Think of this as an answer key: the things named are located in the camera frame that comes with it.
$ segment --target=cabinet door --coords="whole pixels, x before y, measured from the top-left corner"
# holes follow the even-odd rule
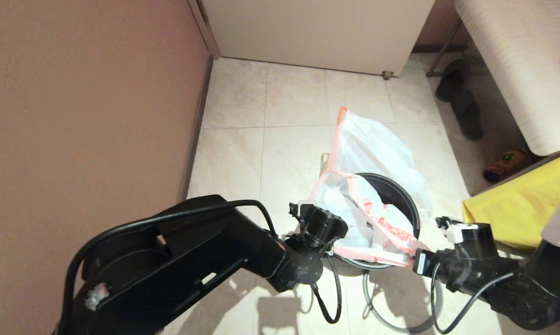
[[[201,0],[223,57],[399,75],[433,0]]]

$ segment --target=yellow bag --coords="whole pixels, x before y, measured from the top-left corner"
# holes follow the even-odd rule
[[[560,204],[560,157],[462,204],[464,221],[490,223],[495,240],[536,248]]]

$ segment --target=white plastic bag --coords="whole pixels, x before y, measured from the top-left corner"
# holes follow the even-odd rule
[[[414,169],[410,150],[381,123],[342,107],[327,170],[310,199],[348,224],[346,237],[334,244],[335,253],[411,267],[416,249],[427,247],[414,238],[405,215],[391,204],[384,205],[371,184],[356,175],[361,172],[381,174],[400,184],[414,200],[421,221],[427,220],[431,200],[425,180]]]

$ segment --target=wall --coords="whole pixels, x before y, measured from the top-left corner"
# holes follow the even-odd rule
[[[0,335],[89,238],[176,203],[208,53],[185,0],[0,0]]]
[[[454,0],[435,0],[429,17],[427,17],[419,38],[416,40],[416,45],[441,46],[456,24],[458,17],[454,8]],[[470,35],[462,25],[454,40],[452,40],[452,45],[466,45],[468,40],[470,40]]]

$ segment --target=slipper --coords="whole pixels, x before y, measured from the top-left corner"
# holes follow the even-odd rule
[[[470,74],[470,66],[464,60],[454,60],[443,72],[435,96],[445,102],[452,101],[452,94],[461,89]]]
[[[456,91],[452,95],[451,104],[464,136],[468,140],[482,139],[480,111],[471,91],[467,89]]]

